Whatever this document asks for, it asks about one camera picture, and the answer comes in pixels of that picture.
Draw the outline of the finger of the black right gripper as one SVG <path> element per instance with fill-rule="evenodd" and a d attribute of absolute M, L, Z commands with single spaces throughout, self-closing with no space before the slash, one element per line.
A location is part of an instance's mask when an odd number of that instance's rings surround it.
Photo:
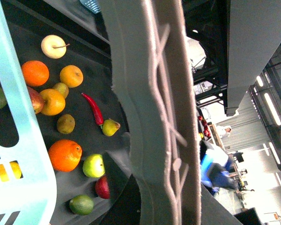
<path fill-rule="evenodd" d="M 140 223 L 141 195 L 132 175 L 129 154 L 126 151 L 107 151 L 103 154 L 110 190 L 111 207 L 101 225 L 138 225 Z"/>

